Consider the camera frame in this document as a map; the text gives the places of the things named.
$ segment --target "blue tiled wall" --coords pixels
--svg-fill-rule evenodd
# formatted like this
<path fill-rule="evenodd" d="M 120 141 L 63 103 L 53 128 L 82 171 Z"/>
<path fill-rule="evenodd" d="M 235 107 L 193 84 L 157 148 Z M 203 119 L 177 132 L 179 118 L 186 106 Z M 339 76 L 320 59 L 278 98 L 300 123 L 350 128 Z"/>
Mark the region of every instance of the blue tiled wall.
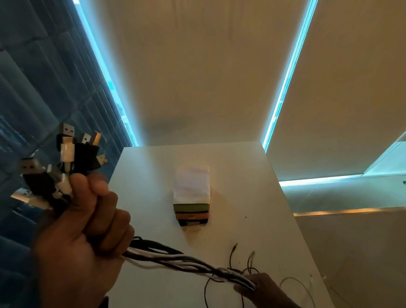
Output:
<path fill-rule="evenodd" d="M 21 157 L 57 163 L 61 122 L 97 130 L 110 179 L 130 139 L 72 0 L 0 0 L 0 217 Z"/>

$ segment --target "stack of items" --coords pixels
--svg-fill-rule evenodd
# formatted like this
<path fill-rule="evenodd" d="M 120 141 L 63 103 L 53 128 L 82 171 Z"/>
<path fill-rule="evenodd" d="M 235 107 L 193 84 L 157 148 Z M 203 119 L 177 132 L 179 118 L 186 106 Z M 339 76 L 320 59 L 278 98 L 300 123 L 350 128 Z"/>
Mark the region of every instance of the stack of items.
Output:
<path fill-rule="evenodd" d="M 105 155 L 97 155 L 101 136 L 98 132 L 92 136 L 83 134 L 78 143 L 75 128 L 62 124 L 62 131 L 56 136 L 61 163 L 45 168 L 37 158 L 22 158 L 21 172 L 30 190 L 20 188 L 11 197 L 43 209 L 52 207 L 58 215 L 63 213 L 72 199 L 69 174 L 87 175 L 107 163 Z"/>
<path fill-rule="evenodd" d="M 173 187 L 173 209 L 179 225 L 207 223 L 210 202 L 209 168 L 179 168 Z"/>

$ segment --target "orange box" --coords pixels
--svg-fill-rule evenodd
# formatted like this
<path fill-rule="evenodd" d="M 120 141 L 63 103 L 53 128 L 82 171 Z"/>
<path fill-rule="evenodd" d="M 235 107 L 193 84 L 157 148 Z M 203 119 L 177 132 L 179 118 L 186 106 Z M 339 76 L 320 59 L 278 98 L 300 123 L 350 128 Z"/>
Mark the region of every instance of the orange box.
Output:
<path fill-rule="evenodd" d="M 209 212 L 180 213 L 176 212 L 177 220 L 202 220 L 209 219 Z"/>

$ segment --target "stack of boxes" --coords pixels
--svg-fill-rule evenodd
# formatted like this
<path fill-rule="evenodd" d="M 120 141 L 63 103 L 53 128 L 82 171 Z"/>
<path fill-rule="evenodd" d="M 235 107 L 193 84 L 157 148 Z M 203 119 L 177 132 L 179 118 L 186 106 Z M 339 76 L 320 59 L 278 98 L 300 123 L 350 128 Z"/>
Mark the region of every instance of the stack of boxes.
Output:
<path fill-rule="evenodd" d="M 209 168 L 179 168 L 173 187 L 173 209 L 179 225 L 207 223 L 210 203 Z"/>

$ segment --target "bundle of cables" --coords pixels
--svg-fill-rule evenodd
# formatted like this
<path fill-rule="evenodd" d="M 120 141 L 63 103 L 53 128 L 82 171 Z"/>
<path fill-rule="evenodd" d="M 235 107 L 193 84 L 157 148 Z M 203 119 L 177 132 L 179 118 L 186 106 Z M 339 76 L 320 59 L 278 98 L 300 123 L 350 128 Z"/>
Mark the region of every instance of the bundle of cables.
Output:
<path fill-rule="evenodd" d="M 245 278 L 242 272 L 231 268 L 215 268 L 197 258 L 187 256 L 179 250 L 135 236 L 124 257 L 136 261 L 150 261 L 174 270 L 209 277 L 216 282 L 232 282 L 255 291 L 256 285 Z"/>

